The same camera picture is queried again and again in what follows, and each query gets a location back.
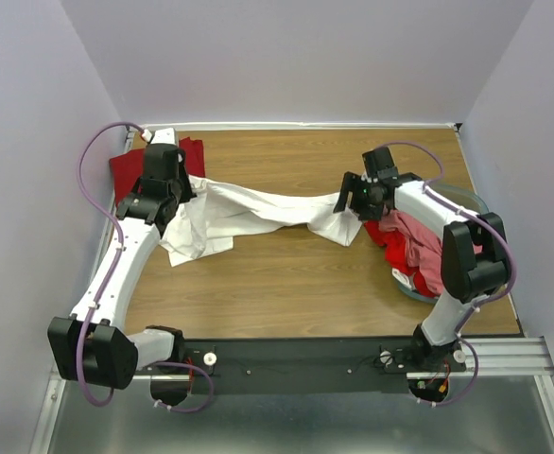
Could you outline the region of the white t shirt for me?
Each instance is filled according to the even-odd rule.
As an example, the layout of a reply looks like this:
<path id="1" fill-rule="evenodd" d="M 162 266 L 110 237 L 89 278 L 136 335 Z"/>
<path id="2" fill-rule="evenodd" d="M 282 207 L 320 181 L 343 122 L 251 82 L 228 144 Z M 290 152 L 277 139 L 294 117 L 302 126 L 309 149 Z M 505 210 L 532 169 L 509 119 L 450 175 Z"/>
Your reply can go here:
<path id="1" fill-rule="evenodd" d="M 311 233 L 348 247 L 361 229 L 350 210 L 333 212 L 337 193 L 293 197 L 195 176 L 190 180 L 196 197 L 178 208 L 161 240 L 173 267 L 229 251 L 237 236 L 304 225 Z"/>

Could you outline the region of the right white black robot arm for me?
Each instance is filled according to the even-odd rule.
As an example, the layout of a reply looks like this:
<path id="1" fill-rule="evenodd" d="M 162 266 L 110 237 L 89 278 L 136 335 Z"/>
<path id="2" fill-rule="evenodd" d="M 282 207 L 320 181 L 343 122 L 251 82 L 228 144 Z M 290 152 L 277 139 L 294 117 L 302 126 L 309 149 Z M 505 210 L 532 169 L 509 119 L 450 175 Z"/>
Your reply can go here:
<path id="1" fill-rule="evenodd" d="M 361 221 L 407 214 L 441 240 L 444 290 L 397 356 L 409 367 L 432 370 L 456 350 L 471 316 L 506 295 L 515 282 L 503 220 L 495 213 L 469 211 L 434 191 L 429 181 L 400 172 L 387 144 L 362 159 L 364 174 L 344 173 L 335 212 L 350 209 Z"/>

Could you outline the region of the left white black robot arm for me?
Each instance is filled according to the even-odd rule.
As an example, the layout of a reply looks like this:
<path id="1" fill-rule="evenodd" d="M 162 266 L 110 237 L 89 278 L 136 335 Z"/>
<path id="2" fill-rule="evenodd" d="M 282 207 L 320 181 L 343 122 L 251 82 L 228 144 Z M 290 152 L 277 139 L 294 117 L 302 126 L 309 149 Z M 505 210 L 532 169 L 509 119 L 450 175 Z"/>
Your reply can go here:
<path id="1" fill-rule="evenodd" d="M 173 140 L 153 139 L 142 175 L 120 201 L 113 238 L 92 283 L 67 317 L 55 317 L 47 335 L 61 377 L 110 390 L 129 386 L 136 371 L 154 364 L 165 374 L 183 365 L 182 332 L 151 326 L 124 332 L 130 299 L 150 254 L 180 205 L 194 193 L 185 153 Z"/>

